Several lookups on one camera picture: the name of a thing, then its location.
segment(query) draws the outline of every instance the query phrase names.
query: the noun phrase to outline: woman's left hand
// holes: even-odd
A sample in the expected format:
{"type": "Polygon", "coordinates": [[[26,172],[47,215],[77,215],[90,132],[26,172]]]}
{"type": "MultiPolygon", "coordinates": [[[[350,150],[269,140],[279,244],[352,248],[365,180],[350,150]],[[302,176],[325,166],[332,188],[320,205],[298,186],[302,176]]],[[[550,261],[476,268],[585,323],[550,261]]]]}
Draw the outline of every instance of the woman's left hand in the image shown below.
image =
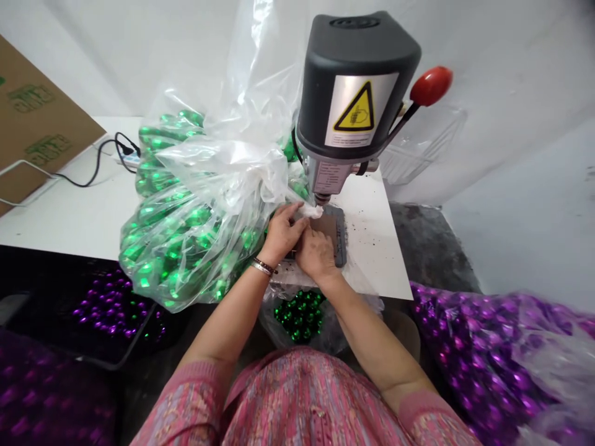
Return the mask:
{"type": "Polygon", "coordinates": [[[310,225],[310,219],[300,218],[293,225],[291,222],[303,205],[304,203],[285,204],[275,211],[268,223],[265,245],[257,256],[260,261],[274,268],[298,243],[302,232],[310,225]]]}

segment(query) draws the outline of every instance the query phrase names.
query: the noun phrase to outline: woman's hand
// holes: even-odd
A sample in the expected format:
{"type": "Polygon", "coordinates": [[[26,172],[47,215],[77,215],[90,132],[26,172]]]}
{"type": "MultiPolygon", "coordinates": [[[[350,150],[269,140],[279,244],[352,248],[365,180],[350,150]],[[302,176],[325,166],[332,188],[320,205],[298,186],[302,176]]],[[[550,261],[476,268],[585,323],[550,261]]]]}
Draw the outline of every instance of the woman's hand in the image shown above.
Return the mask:
{"type": "Polygon", "coordinates": [[[268,223],[265,245],[257,256],[260,261],[274,268],[297,244],[304,229],[310,226],[308,218],[301,218],[291,225],[297,210],[303,205],[304,203],[285,204],[275,211],[268,223]]]}
{"type": "Polygon", "coordinates": [[[297,264],[318,286],[322,282],[341,276],[335,266],[333,241],[328,235],[306,228],[299,241],[296,255],[297,264]]]}

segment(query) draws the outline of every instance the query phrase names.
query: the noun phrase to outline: drill press base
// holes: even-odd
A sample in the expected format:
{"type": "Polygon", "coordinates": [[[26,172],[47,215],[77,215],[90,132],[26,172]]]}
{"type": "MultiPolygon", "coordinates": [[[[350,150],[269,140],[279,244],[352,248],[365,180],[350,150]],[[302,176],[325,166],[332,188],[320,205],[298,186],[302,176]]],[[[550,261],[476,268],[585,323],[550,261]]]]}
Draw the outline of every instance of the drill press base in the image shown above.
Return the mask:
{"type": "MultiPolygon", "coordinates": [[[[312,229],[329,235],[335,249],[335,265],[342,268],[347,263],[347,235],[345,229],[345,213],[341,208],[326,205],[319,219],[310,220],[312,229]]],[[[292,249],[285,260],[295,260],[296,249],[292,249]]]]}

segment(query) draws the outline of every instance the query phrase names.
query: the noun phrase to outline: yellow warning triangle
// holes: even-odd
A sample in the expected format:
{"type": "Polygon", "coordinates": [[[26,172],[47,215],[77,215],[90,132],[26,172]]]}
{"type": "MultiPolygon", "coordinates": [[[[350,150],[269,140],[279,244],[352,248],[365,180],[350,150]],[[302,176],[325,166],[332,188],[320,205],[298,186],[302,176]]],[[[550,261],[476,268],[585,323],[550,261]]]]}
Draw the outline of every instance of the yellow warning triangle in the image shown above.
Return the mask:
{"type": "Polygon", "coordinates": [[[347,106],[337,123],[335,131],[368,131],[374,129],[372,84],[366,82],[347,106]]]}

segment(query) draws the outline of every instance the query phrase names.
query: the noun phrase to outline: black cable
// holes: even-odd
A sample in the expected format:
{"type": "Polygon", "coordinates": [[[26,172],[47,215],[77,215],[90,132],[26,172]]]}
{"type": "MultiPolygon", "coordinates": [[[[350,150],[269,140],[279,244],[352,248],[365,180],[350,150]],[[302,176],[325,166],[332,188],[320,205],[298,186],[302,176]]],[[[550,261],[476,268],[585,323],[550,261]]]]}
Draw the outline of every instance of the black cable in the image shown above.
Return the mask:
{"type": "Polygon", "coordinates": [[[60,177],[60,178],[64,178],[65,180],[67,180],[68,182],[70,182],[70,184],[73,184],[74,186],[80,187],[80,188],[85,188],[85,187],[89,187],[91,186],[91,184],[93,183],[93,181],[95,181],[95,178],[97,178],[97,174],[99,173],[99,164],[101,162],[101,151],[104,149],[105,145],[113,142],[116,145],[116,151],[118,152],[118,156],[120,157],[120,161],[122,162],[122,166],[124,166],[124,168],[129,171],[130,173],[136,173],[136,171],[130,169],[126,163],[124,162],[124,156],[122,155],[122,152],[124,152],[126,155],[130,155],[132,152],[136,151],[137,153],[140,152],[140,149],[137,147],[137,145],[135,143],[133,143],[132,141],[130,141],[130,138],[126,135],[124,135],[121,132],[117,132],[115,135],[115,139],[108,139],[107,141],[104,141],[101,143],[101,145],[99,146],[99,149],[97,150],[97,164],[95,165],[95,172],[93,172],[93,176],[91,177],[91,179],[85,183],[85,184],[79,184],[76,181],[72,181],[70,178],[68,178],[66,175],[62,174],[62,173],[54,173],[53,175],[56,177],[60,177]],[[124,138],[126,138],[134,147],[134,149],[131,149],[130,147],[124,145],[123,143],[121,143],[120,141],[118,141],[118,136],[123,136],[124,138]]]}
{"type": "Polygon", "coordinates": [[[303,164],[304,160],[302,160],[302,155],[299,153],[298,145],[296,143],[296,128],[295,127],[291,131],[291,142],[293,144],[293,150],[296,153],[297,159],[299,159],[299,163],[303,164]]]}

